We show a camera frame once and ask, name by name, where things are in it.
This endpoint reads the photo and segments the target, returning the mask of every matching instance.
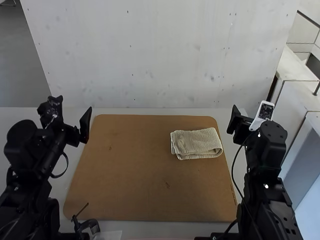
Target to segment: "gray floor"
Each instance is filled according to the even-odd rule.
[[[0,6],[0,107],[38,107],[50,90],[21,4],[16,3]]]

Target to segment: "brown cork mat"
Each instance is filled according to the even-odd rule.
[[[225,154],[191,160],[171,154],[171,132],[210,127],[219,134],[209,116],[95,117],[64,215],[70,219],[89,202],[82,220],[232,222],[237,203]]]

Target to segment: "table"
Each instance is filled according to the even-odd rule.
[[[63,108],[64,122],[69,125],[79,127],[79,119],[85,113],[86,108]],[[240,109],[243,115],[247,115],[244,109]],[[92,112],[92,120],[100,114],[133,114],[133,115],[190,115],[190,116],[211,116],[218,123],[220,137],[224,148],[224,153],[229,171],[233,158],[239,148],[233,143],[232,136],[226,133],[231,116],[231,108],[95,108]],[[40,117],[36,108],[0,108],[0,148],[3,149],[7,139],[7,132],[13,124],[20,120],[30,119],[40,128]],[[49,179],[52,185],[50,197],[56,198],[60,204],[60,232],[73,232],[73,223],[63,215],[63,205],[68,193],[73,174],[80,160],[84,145],[80,143],[78,148],[66,146],[65,153],[69,158],[69,167],[66,173],[58,179]],[[3,150],[1,150],[0,161],[0,190],[6,187],[6,172],[9,167]],[[234,166],[234,179],[239,186],[244,187],[244,175],[246,172],[246,157],[244,150],[241,150]],[[58,161],[53,173],[61,173],[66,167],[63,157]],[[235,190],[238,203],[241,198]],[[193,239],[196,236],[210,236],[211,232],[224,232],[228,223],[211,222],[144,222],[144,221],[99,221],[101,231],[122,231],[121,239],[141,239],[141,238],[173,238],[173,239]],[[234,227],[230,232],[238,232]]]

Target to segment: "cable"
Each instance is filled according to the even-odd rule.
[[[14,219],[14,220],[8,222],[6,225],[2,226],[2,227],[0,228],[0,233],[1,233],[1,231],[2,231],[4,228],[8,227],[10,224],[15,224],[16,222],[18,222],[18,219]]]
[[[256,233],[258,234],[258,237],[259,237],[260,239],[263,239],[262,236],[260,235],[259,230],[258,230],[258,226],[256,225],[255,220],[254,220],[254,218],[252,217],[252,215],[251,215],[251,213],[250,213],[250,211],[249,211],[249,208],[248,208],[248,206],[247,206],[247,204],[246,204],[246,202],[245,202],[245,200],[244,200],[244,196],[243,196],[242,193],[240,192],[240,189],[239,189],[238,185],[236,184],[236,181],[235,181],[235,178],[234,178],[234,166],[235,166],[235,162],[236,162],[237,156],[238,156],[241,148],[244,146],[245,142],[246,142],[246,141],[248,140],[248,138],[251,137],[255,132],[256,132],[256,131],[254,131],[254,132],[252,132],[250,135],[248,135],[248,136],[246,137],[246,139],[243,141],[243,143],[240,145],[240,147],[238,148],[238,150],[236,151],[235,156],[234,156],[234,159],[233,159],[233,162],[232,162],[232,166],[231,166],[231,179],[232,179],[232,182],[233,182],[233,184],[234,184],[237,192],[239,193],[241,199],[243,200],[243,204],[244,204],[244,206],[245,206],[245,208],[246,208],[246,211],[247,211],[249,217],[250,217],[251,220],[252,220],[253,227],[254,227]]]
[[[237,219],[235,219],[230,225],[227,227],[227,229],[222,233],[220,236],[216,237],[215,240],[223,239],[224,236],[230,231],[230,229],[237,223]]]
[[[278,222],[281,224],[281,226],[282,226],[282,228],[283,228],[283,231],[285,231],[285,225],[284,225],[284,223],[281,221],[281,219],[280,219],[280,217],[279,216],[277,216],[272,210],[270,210],[270,209],[267,209],[267,211],[269,212],[269,213],[271,213],[277,220],[278,220]]]
[[[69,166],[69,158],[68,158],[67,154],[65,154],[65,152],[62,152],[62,155],[63,155],[64,158],[65,158],[66,168],[65,168],[65,170],[64,170],[62,173],[60,173],[60,174],[58,174],[58,175],[54,175],[53,173],[51,173],[51,174],[50,174],[50,177],[52,177],[53,179],[60,178],[63,174],[65,174],[65,172],[66,172],[67,169],[68,169],[68,166]]]

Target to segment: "folded towel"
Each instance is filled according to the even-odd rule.
[[[214,127],[196,130],[171,132],[171,153],[178,159],[210,159],[219,157],[222,143]]]

